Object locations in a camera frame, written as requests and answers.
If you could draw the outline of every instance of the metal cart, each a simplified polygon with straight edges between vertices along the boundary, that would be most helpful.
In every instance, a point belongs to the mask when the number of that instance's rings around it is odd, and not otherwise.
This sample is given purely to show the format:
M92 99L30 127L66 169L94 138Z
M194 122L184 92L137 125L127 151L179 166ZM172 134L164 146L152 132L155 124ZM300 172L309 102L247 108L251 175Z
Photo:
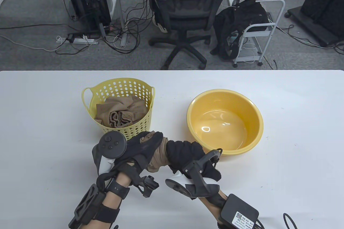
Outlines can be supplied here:
M284 0L256 0L256 2L281 2L282 6L279 11L278 17L275 22L273 22L272 19L270 19L270 23L261 23L261 24L252 24L248 26L240 39L239 44L239 52L237 57L234 59L233 67L238 67L237 62L255 62L258 61L258 65L262 66L262 59L265 55L266 50L268 49L269 43L271 41L271 37L274 34L274 31L277 27L277 24L282 16L282 13L285 8L285 1ZM265 27L267 26L267 29L264 31L254 31L254 32L248 32L250 28L253 27ZM257 37L268 37L267 43L262 50L260 47L260 44L257 40ZM254 45L254 48L246 48L245 44L251 44ZM251 56L247 56L247 52L252 52Z
M234 5L239 2L240 0L234 0L233 3ZM271 37L274 34L274 31L276 29L276 26L282 16L282 13L285 8L285 1L284 0L255 0L256 2L280 2L282 4L281 9L279 10L278 17L276 21L273 21L273 19L270 17L270 22L266 24L254 24L249 27L247 27L242 35L242 38L240 39L240 44L239 44L239 53L236 59L234 59L234 64L233 67L237 67L237 62L255 62L258 61L258 65L262 65L262 59L265 55L266 50L268 49L269 43L271 41ZM248 32L250 28L253 27L260 27L260 26L267 26L267 29L265 31L255 31L255 32ZM268 37L267 43L262 50L260 47L257 37ZM250 43L254 45L254 47L247 48L245 45L247 43Z

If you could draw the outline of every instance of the label sticker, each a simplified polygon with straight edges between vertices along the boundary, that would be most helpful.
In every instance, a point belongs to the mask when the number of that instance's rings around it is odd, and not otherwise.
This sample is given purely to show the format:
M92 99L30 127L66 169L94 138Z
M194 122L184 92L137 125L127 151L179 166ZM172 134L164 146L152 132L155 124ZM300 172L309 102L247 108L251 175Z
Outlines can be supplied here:
M254 223L250 219L239 212L235 214L232 224L239 229L252 229L254 226Z

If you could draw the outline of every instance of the floor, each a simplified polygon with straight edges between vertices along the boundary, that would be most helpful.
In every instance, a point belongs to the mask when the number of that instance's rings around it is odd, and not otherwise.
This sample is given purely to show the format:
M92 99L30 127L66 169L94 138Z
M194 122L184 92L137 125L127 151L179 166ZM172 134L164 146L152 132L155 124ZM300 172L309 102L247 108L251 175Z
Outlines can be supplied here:
M142 0L122 0L123 9L135 6ZM287 0L286 9L302 5L304 0ZM268 11L276 17L274 7L266 6ZM67 23L66 14L62 0L5 0L0 7L0 27L12 27L28 24L58 24ZM281 18L280 27L287 27L293 23L292 20ZM56 37L65 37L67 28L65 26L34 27L24 29L0 30L1 35L11 38L13 41L33 47L54 49L58 46ZM195 34L205 35L209 32L196 31ZM297 25L291 33L302 38L312 37L305 33ZM104 42L92 46L78 55L58 56L41 50L31 50L17 46L0 38L0 70L157 70L164 63L172 47L161 45L150 47L147 44L149 38L162 35L160 30L153 24L141 33L141 44L133 53L128 55L118 54ZM210 46L202 42L194 46L208 60L209 70L231 70L231 63L221 61L217 56L211 56L210 50L216 44L212 37ZM61 50L72 53L75 51L70 45L64 45ZM266 58L275 68L273 60L276 60L279 69L344 69L344 56L337 54L333 49L319 49L302 45L287 35L276 31ZM198 68L199 62L181 52L172 62L171 70L194 70ZM256 63L239 63L237 69L258 70L270 69L264 61L262 67Z

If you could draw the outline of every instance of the yellow basket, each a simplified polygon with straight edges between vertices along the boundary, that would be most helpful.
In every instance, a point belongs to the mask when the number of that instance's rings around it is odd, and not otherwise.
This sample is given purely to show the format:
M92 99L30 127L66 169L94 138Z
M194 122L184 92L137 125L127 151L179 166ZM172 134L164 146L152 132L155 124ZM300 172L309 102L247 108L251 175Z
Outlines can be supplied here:
M89 107L87 107L84 99L84 93L87 89L90 89L92 92L92 99L89 104ZM107 97L125 97L131 95L137 96L140 99L145 100L146 106L148 107L148 113L139 122L128 127L117 129L103 126L94 120L97 114L96 105L104 103ZM143 82L135 78L110 79L108 81L104 81L98 84L93 88L85 88L81 93L81 98L83 100L83 104L88 114L92 117L95 123L103 130L103 132L107 133L108 131L119 131L126 137L126 139L130 139L142 131L149 131L154 97L155 88L151 87L146 82Z

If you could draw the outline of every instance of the office chair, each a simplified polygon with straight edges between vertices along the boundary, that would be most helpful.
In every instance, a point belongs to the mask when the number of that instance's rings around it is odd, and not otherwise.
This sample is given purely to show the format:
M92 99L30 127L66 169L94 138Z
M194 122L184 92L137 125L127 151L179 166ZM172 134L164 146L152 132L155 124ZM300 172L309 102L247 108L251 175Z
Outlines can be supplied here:
M191 43L204 40L206 45L210 44L210 35L187 37L188 30L210 30L213 25L216 12L222 0L149 0L152 10L158 8L160 13L159 20L163 21L164 27L168 32L176 30L178 38L152 38L148 44L153 46L156 43L166 43L175 45L161 70L168 70L174 57L182 49L188 50L196 56L201 64L199 69L204 70L207 60Z

